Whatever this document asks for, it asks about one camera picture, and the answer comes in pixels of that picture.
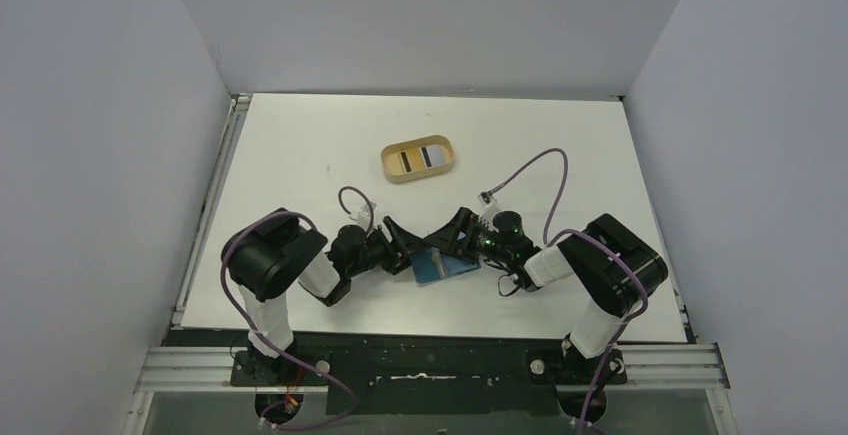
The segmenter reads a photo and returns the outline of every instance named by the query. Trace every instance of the tan tray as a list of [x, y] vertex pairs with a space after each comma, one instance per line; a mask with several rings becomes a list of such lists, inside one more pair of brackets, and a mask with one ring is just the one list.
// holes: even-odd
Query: tan tray
[[432, 177], [453, 168], [450, 140], [441, 135], [394, 143], [380, 153], [383, 173], [392, 183], [405, 183]]

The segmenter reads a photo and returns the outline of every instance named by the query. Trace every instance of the wall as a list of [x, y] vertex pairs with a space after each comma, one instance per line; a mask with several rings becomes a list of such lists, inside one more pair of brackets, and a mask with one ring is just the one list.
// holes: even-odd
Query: wall
[[677, 0], [183, 2], [234, 92], [604, 98]]
[[848, 0], [681, 0], [625, 107], [740, 429], [848, 432]]
[[0, 0], [3, 432], [118, 433], [229, 106], [179, 0]]

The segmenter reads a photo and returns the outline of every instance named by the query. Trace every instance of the gray floor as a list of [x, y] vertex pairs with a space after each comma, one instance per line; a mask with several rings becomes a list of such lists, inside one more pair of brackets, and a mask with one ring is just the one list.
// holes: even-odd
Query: gray floor
[[[716, 429], [703, 391], [610, 392], [609, 410], [599, 425], [609, 435], [715, 435]], [[325, 395], [310, 395], [292, 421], [306, 423], [324, 417]], [[569, 434], [569, 420], [530, 417], [523, 412], [474, 416], [353, 416], [335, 426], [309, 433], [403, 434]], [[252, 394], [161, 393], [151, 406], [145, 435], [255, 435]]]

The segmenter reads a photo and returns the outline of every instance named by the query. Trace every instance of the black stripe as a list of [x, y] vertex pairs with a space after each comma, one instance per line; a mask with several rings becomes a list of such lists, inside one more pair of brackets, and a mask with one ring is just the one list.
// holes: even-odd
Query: black stripe
[[433, 163], [430, 161], [430, 154], [427, 153], [427, 147], [421, 147], [421, 155], [424, 155], [424, 165], [432, 167]]
[[411, 172], [412, 168], [409, 166], [409, 159], [406, 158], [406, 152], [400, 152], [400, 158], [403, 160], [403, 166], [406, 167], [406, 172]]

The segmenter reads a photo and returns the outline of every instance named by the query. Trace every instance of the white table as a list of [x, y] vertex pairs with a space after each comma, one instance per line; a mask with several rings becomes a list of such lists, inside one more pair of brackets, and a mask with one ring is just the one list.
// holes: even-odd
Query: white table
[[[456, 165], [447, 174], [393, 185], [383, 176], [388, 144], [440, 134]], [[330, 240], [351, 223], [336, 202], [355, 185], [402, 227], [426, 235], [460, 206], [479, 213], [476, 196], [549, 147], [568, 153], [570, 171], [553, 229], [584, 228], [608, 212], [660, 250], [660, 237], [618, 102], [257, 94], [251, 102], [208, 239], [191, 286], [183, 327], [246, 328], [219, 285], [220, 251], [249, 223], [285, 207], [310, 216]], [[497, 194], [541, 244], [545, 216], [562, 171], [549, 155]], [[360, 201], [348, 194], [348, 206]], [[294, 330], [341, 333], [561, 338], [588, 295], [577, 277], [535, 293], [502, 298], [499, 272], [483, 269], [420, 286], [407, 270], [353, 279], [350, 294], [326, 308], [295, 285], [288, 292]], [[623, 340], [683, 342], [670, 282], [650, 299]]]

